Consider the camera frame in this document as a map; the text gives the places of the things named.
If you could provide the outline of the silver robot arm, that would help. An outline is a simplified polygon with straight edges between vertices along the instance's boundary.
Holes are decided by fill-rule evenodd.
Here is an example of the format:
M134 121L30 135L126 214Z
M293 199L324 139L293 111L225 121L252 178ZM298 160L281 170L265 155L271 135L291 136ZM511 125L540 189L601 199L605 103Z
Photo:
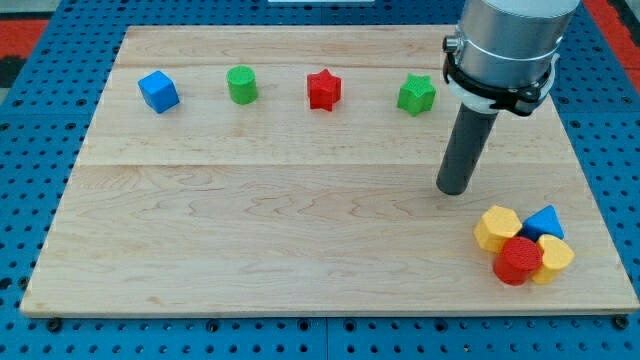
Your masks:
M496 88L538 81L558 51L579 0L466 0L443 50L469 78Z

